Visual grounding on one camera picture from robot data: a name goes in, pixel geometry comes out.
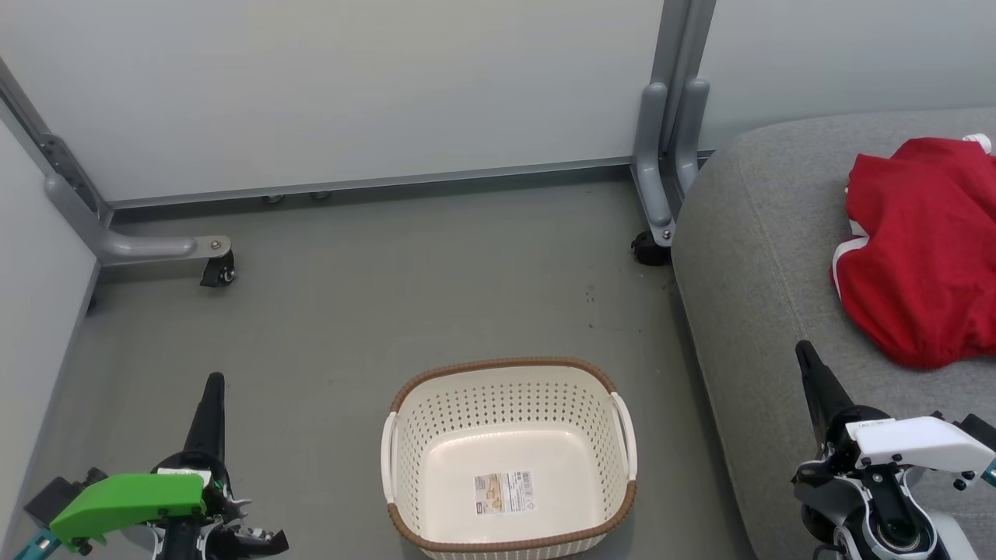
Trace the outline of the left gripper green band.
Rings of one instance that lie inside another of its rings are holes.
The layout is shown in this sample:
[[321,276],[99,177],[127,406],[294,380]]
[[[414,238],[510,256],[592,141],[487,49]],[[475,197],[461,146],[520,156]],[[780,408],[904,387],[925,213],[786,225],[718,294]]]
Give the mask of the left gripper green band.
[[248,527],[227,468],[226,380],[207,378],[183,453],[149,474],[116,474],[85,483],[47,528],[72,552],[89,553],[108,534],[146,528],[153,559],[263,559],[289,550],[284,531]]

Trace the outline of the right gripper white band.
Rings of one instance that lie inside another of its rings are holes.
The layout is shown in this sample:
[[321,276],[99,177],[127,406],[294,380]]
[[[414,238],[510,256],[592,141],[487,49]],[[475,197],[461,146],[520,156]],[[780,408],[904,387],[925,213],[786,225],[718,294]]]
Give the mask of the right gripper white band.
[[957,492],[992,485],[993,426],[976,415],[896,419],[854,405],[811,341],[794,354],[819,448],[792,478],[801,521],[818,540],[812,557],[977,558],[956,519],[924,508],[914,486],[926,471],[951,474]]

